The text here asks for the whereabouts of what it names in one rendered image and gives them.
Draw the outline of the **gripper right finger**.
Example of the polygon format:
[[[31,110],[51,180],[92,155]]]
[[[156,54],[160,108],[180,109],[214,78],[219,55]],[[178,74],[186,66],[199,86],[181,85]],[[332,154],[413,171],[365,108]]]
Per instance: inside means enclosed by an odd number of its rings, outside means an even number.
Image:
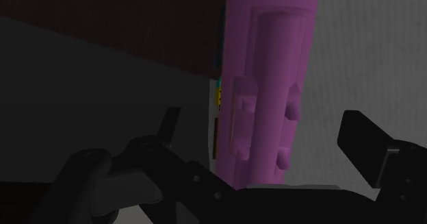
[[[427,148],[397,140],[358,110],[343,113],[337,144],[365,181],[389,224],[427,224]]]

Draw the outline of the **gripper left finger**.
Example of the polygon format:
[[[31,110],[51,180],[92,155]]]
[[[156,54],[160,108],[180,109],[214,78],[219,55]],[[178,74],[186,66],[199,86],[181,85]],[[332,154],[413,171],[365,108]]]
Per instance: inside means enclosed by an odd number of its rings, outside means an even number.
[[[155,135],[134,138],[119,155],[72,154],[25,224],[113,224],[139,206],[153,224],[235,224],[235,190],[198,162],[170,150],[180,108],[168,108]]]

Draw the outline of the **white box with coloured print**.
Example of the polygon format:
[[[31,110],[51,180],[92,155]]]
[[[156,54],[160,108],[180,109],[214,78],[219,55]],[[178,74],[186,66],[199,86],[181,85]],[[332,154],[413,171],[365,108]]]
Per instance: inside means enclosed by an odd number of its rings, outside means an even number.
[[[216,105],[216,84],[214,79],[209,80],[209,101],[208,101],[208,157],[209,170],[215,172],[214,160],[214,133],[215,133],[215,118],[218,116],[218,106]]]

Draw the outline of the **purple moulded plastic case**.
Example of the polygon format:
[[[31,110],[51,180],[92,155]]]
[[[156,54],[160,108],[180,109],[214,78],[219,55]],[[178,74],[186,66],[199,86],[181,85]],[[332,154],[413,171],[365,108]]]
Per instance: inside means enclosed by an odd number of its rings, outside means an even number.
[[[227,0],[216,173],[235,189],[289,168],[318,0]]]

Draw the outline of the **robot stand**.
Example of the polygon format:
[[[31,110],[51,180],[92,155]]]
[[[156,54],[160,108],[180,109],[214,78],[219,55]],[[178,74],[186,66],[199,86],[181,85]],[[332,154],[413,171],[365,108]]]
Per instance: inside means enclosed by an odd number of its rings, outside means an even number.
[[[0,0],[0,16],[216,79],[225,0]]]

